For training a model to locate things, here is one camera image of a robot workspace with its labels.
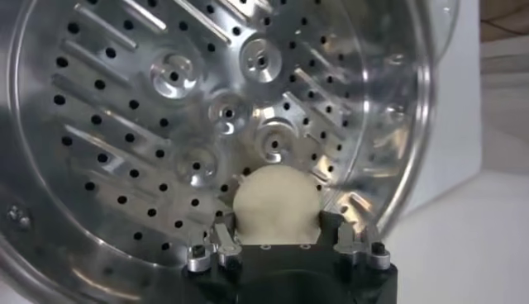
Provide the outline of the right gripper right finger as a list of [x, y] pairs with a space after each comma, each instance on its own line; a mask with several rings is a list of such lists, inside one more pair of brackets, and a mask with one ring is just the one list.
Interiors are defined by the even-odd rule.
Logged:
[[375, 270], [391, 267], [391, 254], [382, 241], [378, 228], [367, 225], [357, 231], [356, 222], [348, 222], [342, 214], [320, 212], [320, 244], [330, 245], [340, 256], [356, 266], [367, 264]]

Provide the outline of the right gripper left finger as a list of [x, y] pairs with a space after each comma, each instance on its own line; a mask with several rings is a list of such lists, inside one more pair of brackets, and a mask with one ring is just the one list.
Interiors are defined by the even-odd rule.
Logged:
[[234, 214], [217, 217], [206, 229], [189, 232], [187, 247], [187, 270], [190, 273], [205, 273], [216, 264], [225, 270], [238, 269], [242, 246], [236, 238]]

